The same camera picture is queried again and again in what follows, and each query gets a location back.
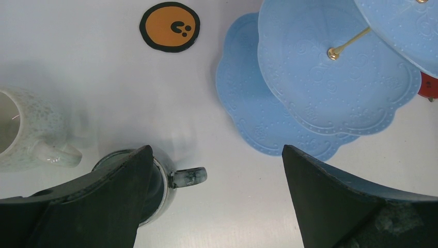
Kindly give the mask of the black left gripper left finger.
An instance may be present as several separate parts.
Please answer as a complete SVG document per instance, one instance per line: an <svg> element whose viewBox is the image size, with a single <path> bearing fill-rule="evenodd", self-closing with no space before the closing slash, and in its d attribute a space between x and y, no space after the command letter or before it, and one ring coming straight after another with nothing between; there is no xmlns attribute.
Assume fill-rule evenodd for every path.
<svg viewBox="0 0 438 248"><path fill-rule="evenodd" d="M1 200L1 247L133 247L153 169L147 145L29 197Z"/></svg>

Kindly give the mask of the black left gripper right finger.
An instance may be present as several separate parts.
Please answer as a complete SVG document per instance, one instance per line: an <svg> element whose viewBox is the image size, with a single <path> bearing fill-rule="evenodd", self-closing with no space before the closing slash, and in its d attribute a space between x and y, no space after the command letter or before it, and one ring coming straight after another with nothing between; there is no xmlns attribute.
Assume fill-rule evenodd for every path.
<svg viewBox="0 0 438 248"><path fill-rule="evenodd" d="M292 145L282 158L305 247L437 247L437 197L365 180Z"/></svg>

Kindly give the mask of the blue three-tier cake stand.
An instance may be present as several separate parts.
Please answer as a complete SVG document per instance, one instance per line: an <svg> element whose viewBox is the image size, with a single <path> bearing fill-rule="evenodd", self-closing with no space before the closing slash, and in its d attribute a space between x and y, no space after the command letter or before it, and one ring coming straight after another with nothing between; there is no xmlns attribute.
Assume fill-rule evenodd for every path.
<svg viewBox="0 0 438 248"><path fill-rule="evenodd" d="M227 31L218 97L241 137L326 161L437 77L437 1L264 1Z"/></svg>

